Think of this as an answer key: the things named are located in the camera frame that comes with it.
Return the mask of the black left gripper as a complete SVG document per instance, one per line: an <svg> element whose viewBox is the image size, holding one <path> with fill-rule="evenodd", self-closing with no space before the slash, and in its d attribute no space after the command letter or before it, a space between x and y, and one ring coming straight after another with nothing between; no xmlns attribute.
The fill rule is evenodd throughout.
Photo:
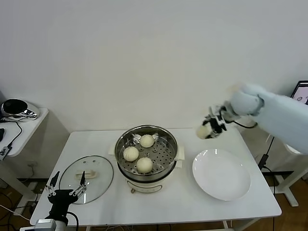
<svg viewBox="0 0 308 231"><path fill-rule="evenodd" d="M79 186L75 190L55 190L60 172L58 171L51 179L50 183L45 185L45 190L50 193L48 200L52 204L48 218L66 218L69 206L78 200L87 189L85 171L82 172Z"/></svg>

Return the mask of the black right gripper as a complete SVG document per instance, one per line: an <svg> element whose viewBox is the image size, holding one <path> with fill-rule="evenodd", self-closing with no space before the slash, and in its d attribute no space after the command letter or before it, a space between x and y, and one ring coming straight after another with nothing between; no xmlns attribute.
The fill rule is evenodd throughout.
<svg viewBox="0 0 308 231"><path fill-rule="evenodd" d="M225 120L222 116L222 112L212 112L211 115L206 115L202 126L210 124L211 128L207 139L213 139L218 137L222 132L227 131Z"/></svg>

